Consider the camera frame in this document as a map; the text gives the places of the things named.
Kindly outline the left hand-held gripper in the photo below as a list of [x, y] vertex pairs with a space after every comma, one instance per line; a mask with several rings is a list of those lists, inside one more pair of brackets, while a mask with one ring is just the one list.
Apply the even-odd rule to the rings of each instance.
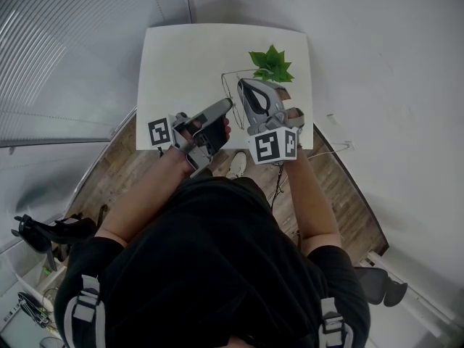
[[203, 125], [203, 131], [205, 131], [207, 126], [222, 117], [226, 117], [232, 106], [232, 100], [224, 98], [193, 117], [179, 112], [175, 116], [170, 115], [151, 121], [148, 123], [150, 143], [158, 149], [161, 149], [164, 145], [167, 146], [164, 157], [166, 163], [174, 166], [185, 176], [193, 178], [209, 167], [212, 158], [221, 148], [196, 146], [182, 137], [181, 130], [184, 126], [198, 120]]

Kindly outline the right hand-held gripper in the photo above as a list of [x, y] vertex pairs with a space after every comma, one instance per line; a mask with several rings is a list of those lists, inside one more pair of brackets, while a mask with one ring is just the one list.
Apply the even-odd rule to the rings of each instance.
[[277, 83], [239, 78], [237, 92], [244, 108], [248, 147], [257, 165], [297, 158], [300, 133], [305, 124], [290, 123], [276, 89]]

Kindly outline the thin wire frame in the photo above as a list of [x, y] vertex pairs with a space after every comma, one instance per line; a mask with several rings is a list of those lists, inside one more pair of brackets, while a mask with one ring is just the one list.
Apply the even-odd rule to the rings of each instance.
[[232, 112], [233, 112], [233, 118], [239, 127], [240, 130], [244, 130], [244, 116], [245, 116], [245, 111], [242, 109], [242, 113], [239, 112], [239, 108], [237, 106], [236, 101], [233, 99], [230, 87], [227, 82], [227, 75], [235, 75], [238, 80], [241, 79], [240, 75], [243, 73], [253, 73], [255, 72], [256, 69], [245, 69], [245, 70], [237, 70], [237, 71], [231, 71], [231, 72], [223, 72], [220, 75], [220, 80], [221, 80], [221, 85], [223, 87], [225, 96], [229, 98], [232, 101]]

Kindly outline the person's right forearm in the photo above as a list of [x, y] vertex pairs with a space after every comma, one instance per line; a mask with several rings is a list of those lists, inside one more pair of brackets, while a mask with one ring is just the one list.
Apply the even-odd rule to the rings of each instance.
[[341, 246], [339, 227], [304, 149], [297, 158], [284, 163], [294, 214], [299, 231], [300, 249], [307, 256], [324, 246]]

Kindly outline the person's left forearm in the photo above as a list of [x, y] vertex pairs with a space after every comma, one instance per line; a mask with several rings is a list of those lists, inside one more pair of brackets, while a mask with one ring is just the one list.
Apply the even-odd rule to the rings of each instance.
[[169, 148], [113, 205], [96, 236], [126, 247], [193, 172], [186, 155]]

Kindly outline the person's left hand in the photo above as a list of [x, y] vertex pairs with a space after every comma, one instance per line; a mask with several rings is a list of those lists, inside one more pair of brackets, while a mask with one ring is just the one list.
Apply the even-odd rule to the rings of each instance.
[[181, 130], [181, 135], [188, 142], [196, 146], [212, 146], [215, 149], [222, 148], [229, 140], [231, 127], [229, 119], [222, 117], [216, 120], [213, 124], [203, 130], [203, 125], [195, 120], [194, 122], [184, 126]]

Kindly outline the person's right hand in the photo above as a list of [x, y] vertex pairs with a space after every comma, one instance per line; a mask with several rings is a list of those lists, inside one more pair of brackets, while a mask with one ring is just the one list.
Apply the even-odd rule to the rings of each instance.
[[305, 115], [299, 108], [295, 107], [294, 100], [290, 96], [289, 92], [283, 88], [278, 87], [276, 89], [279, 99], [283, 104], [284, 111], [286, 112], [286, 118], [290, 123], [305, 123]]

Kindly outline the green artificial plant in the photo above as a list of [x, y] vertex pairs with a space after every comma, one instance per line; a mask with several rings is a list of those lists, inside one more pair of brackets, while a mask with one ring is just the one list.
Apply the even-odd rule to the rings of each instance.
[[285, 60], [285, 51], [278, 51], [271, 44], [266, 52], [250, 51], [249, 55], [257, 69], [253, 78], [269, 80], [276, 83], [291, 83], [294, 76], [289, 73], [290, 62]]

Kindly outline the person's white right shoe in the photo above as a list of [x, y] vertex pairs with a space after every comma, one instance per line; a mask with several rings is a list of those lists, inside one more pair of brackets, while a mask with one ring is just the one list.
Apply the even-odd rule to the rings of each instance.
[[229, 170], [226, 173], [227, 179], [237, 179], [243, 176], [247, 167], [247, 155], [243, 151], [237, 152], [230, 164]]

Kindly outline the person's black clothing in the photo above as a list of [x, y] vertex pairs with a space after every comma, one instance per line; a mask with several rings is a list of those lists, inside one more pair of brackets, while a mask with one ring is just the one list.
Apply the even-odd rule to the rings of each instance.
[[131, 243], [94, 237], [70, 253], [54, 316], [97, 278], [108, 348], [221, 347], [237, 336], [258, 348], [313, 348], [321, 302], [364, 348], [370, 312], [348, 254], [302, 254], [265, 200], [224, 178], [183, 184]]

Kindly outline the grey window blinds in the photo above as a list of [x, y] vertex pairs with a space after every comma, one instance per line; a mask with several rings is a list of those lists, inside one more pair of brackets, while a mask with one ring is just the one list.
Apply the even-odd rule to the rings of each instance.
[[0, 0], [0, 147], [110, 140], [146, 30], [189, 21], [188, 0]]

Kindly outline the black office chair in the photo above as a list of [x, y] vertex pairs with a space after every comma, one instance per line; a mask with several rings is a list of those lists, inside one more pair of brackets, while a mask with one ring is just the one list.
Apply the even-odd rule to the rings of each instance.
[[82, 213], [71, 215], [65, 219], [55, 220], [54, 224], [44, 224], [29, 215], [16, 216], [18, 229], [12, 229], [12, 235], [20, 237], [29, 247], [39, 254], [45, 254], [53, 271], [57, 271], [52, 244], [74, 245], [91, 238], [102, 225], [108, 206], [103, 204], [99, 209], [97, 222]]

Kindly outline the black mesh chair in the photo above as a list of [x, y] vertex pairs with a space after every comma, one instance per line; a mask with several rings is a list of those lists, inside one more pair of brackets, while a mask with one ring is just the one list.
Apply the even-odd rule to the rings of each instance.
[[406, 295], [407, 283], [393, 281], [388, 273], [380, 268], [355, 267], [367, 301], [372, 305], [383, 304], [385, 307], [398, 305]]

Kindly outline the white side desk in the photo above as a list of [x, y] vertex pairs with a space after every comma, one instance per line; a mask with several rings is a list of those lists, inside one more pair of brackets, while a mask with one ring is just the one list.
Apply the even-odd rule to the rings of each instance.
[[40, 307], [53, 312], [66, 270], [61, 263], [56, 271], [51, 270], [46, 255], [34, 252], [23, 241], [0, 254], [0, 338], [9, 348], [62, 346], [55, 323], [40, 327], [21, 309], [18, 294], [29, 294]]

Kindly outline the white wall trunking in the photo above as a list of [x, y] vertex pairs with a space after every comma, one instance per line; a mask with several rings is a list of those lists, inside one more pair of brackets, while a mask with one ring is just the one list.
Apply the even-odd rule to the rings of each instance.
[[415, 305], [406, 302], [404, 299], [401, 301], [401, 304], [405, 306], [405, 309], [407, 309], [411, 315], [414, 316], [430, 333], [432, 333], [438, 340], [440, 340], [443, 345], [446, 345], [458, 334], [464, 333], [464, 318], [454, 313], [443, 304], [437, 302], [426, 292], [421, 291], [406, 277], [400, 276], [399, 273], [395, 271], [394, 268], [377, 253], [370, 251], [366, 254], [366, 259], [371, 261], [378, 268], [384, 269], [392, 280], [398, 283], [406, 283], [406, 294], [408, 294], [410, 298], [413, 298], [423, 308], [428, 310], [436, 319], [440, 320], [453, 330], [453, 333], [447, 334], [445, 330], [441, 329], [432, 320], [427, 319], [423, 313], [420, 313], [420, 310], [418, 310]]

